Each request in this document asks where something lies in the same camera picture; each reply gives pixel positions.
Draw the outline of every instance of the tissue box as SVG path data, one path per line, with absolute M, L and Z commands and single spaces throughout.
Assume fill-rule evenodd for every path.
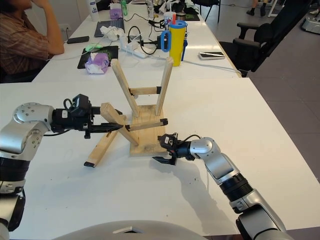
M 107 53 L 91 53 L 85 63 L 85 69 L 89 74 L 105 74 L 109 66 L 109 56 Z
M 110 18 L 119 19 L 122 18 L 122 9 L 120 3 L 110 3 Z

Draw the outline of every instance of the power strip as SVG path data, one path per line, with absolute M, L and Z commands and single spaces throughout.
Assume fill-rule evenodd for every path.
M 125 38 L 122 38 L 120 39 L 120 48 L 121 50 L 129 53 L 129 54 L 132 54 L 134 56 L 137 56 L 141 59 L 145 59 L 148 57 L 147 54 L 145 54 L 141 48 L 140 48 L 140 45 L 137 43 L 137 42 L 131 42 L 131 43 L 125 43 L 126 39 Z M 145 50 L 147 53 L 150 53 L 152 54 L 153 50 L 150 49 L 150 48 L 147 48 L 147 47 L 144 47 L 143 50 Z

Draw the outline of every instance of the striped shirt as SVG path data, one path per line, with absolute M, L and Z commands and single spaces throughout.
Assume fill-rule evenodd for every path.
M 0 67 L 7 74 L 43 68 L 48 57 L 47 37 L 37 32 L 25 13 L 22 19 L 0 13 Z

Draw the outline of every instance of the shoe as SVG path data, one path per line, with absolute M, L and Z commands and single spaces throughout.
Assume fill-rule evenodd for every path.
M 319 9 L 316 9 L 316 10 L 310 12 L 310 14 L 312 14 L 312 15 L 317 15 L 318 13 L 319 13 Z
M 251 16 L 254 16 L 254 15 L 255 15 L 255 12 L 254 12 L 254 11 L 251 11 L 251 10 L 248 10 L 248 11 L 246 12 L 246 14 L 249 14 L 249 15 L 251 15 Z
M 266 8 L 264 7 L 264 6 L 262 6 L 261 8 L 260 8 L 260 16 L 261 17 L 264 17 L 266 15 Z

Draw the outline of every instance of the black keyboard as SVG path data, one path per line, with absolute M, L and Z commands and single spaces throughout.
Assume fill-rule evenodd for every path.
M 96 38 L 100 38 L 100 37 L 104 36 L 100 31 L 100 28 L 102 26 L 105 26 L 106 28 L 112 26 L 112 27 L 116 27 L 116 28 L 119 28 L 119 29 L 123 29 L 123 31 L 125 30 L 125 24 L 124 24 L 124 20 L 122 18 L 119 18 L 119 19 L 116 19 L 116 20 L 99 21 L 96 24 L 96 29 L 95 29 L 95 33 L 94 33 L 94 36 Z

